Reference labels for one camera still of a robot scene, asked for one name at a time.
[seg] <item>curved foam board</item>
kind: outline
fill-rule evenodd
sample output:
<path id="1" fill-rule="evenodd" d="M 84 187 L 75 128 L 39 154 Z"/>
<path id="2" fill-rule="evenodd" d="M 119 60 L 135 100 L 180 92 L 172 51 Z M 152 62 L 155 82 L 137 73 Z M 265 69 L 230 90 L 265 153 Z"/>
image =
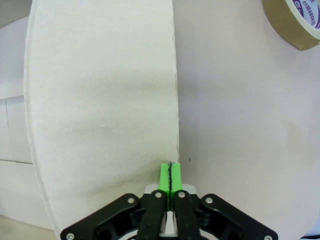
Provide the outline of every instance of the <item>curved foam board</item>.
<path id="1" fill-rule="evenodd" d="M 182 182 L 299 239 L 320 212 L 320 47 L 284 42 L 261 1 L 173 9 Z"/>
<path id="2" fill-rule="evenodd" d="M 178 160 L 171 0 L 35 0 L 25 53 L 32 160 L 55 231 Z"/>

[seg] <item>metal screw head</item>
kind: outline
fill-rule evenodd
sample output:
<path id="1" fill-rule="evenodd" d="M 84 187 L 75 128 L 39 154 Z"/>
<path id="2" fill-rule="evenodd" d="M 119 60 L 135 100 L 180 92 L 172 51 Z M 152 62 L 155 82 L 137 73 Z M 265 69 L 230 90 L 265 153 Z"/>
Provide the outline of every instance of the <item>metal screw head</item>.
<path id="1" fill-rule="evenodd" d="M 212 204 L 212 203 L 214 202 L 214 200 L 213 200 L 211 197 L 207 197 L 207 198 L 205 199 L 205 202 L 206 202 L 207 204 Z"/>
<path id="2" fill-rule="evenodd" d="M 183 191 L 181 191 L 178 193 L 178 196 L 179 196 L 179 198 L 184 198 L 186 196 L 186 194 Z"/>
<path id="3" fill-rule="evenodd" d="M 75 235 L 73 233 L 68 233 L 65 236 L 66 240 L 74 240 L 75 239 Z"/>
<path id="4" fill-rule="evenodd" d="M 162 197 L 161 192 L 157 192 L 157 193 L 155 194 L 155 197 L 156 197 L 157 199 L 161 198 L 161 197 Z"/>
<path id="5" fill-rule="evenodd" d="M 134 198 L 132 198 L 132 197 L 128 198 L 128 203 L 129 204 L 133 204 L 134 202 L 135 202 Z"/>

